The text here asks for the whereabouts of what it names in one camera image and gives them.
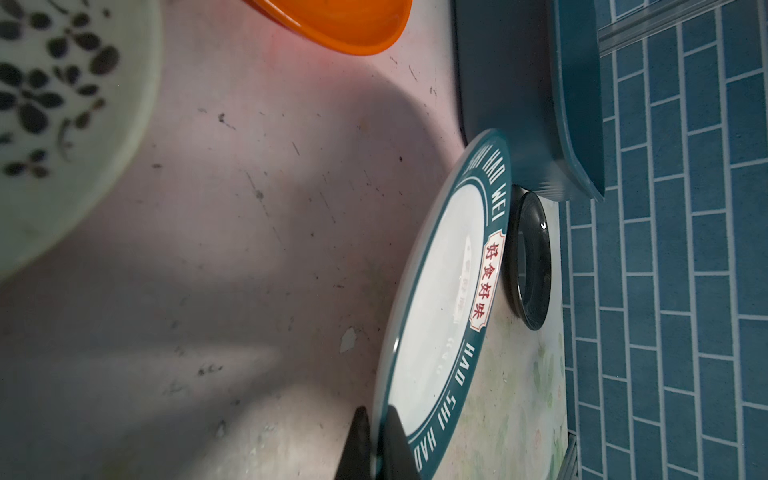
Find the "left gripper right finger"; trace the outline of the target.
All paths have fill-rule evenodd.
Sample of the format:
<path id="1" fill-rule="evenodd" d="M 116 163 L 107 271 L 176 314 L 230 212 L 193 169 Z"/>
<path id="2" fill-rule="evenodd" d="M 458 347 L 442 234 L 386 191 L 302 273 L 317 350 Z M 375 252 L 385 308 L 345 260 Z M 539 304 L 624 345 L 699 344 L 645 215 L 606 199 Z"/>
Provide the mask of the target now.
<path id="1" fill-rule="evenodd" d="M 389 405 L 379 434 L 379 478 L 382 480 L 419 480 L 412 451 L 399 414 Z"/>

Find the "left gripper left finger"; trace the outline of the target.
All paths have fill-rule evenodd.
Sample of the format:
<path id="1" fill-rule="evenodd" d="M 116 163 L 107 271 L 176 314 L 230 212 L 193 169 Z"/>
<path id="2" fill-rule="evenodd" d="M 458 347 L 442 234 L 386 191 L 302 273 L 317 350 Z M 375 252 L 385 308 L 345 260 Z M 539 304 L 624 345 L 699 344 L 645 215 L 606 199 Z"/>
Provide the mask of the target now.
<path id="1" fill-rule="evenodd" d="M 370 480 L 370 462 L 370 421 L 367 409 L 360 406 L 354 412 L 334 479 Z"/>

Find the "white plate hao shi rim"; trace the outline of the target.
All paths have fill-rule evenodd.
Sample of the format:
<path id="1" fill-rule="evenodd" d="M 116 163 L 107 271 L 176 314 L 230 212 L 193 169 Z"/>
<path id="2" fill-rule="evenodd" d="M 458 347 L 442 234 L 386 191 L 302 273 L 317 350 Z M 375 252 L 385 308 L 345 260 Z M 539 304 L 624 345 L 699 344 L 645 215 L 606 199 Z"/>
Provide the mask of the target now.
<path id="1" fill-rule="evenodd" d="M 512 206 L 507 139 L 479 134 L 450 172 L 415 240 L 389 316 L 371 420 L 371 472 L 384 468 L 396 410 L 406 457 L 435 476 L 466 402 L 501 277 Z"/>

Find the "small orange plate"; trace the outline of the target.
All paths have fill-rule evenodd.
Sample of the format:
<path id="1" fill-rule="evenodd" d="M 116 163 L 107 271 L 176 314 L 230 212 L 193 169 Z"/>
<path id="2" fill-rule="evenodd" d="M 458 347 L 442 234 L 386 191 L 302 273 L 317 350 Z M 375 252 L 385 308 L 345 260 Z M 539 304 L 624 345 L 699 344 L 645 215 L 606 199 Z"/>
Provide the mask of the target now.
<path id="1" fill-rule="evenodd" d="M 249 5 L 318 45 L 354 56 L 392 46 L 412 9 L 411 0 L 252 0 Z"/>

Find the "cream plate black brushstroke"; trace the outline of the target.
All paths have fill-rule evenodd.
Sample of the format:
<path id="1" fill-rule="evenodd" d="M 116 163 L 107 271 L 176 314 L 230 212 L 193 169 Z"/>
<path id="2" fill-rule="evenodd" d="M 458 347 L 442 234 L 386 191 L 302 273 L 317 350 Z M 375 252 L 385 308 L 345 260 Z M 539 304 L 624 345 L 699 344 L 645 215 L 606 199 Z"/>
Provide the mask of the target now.
<path id="1" fill-rule="evenodd" d="M 1 275 L 68 235 L 135 156 L 162 64 L 156 1 L 1 5 Z"/>

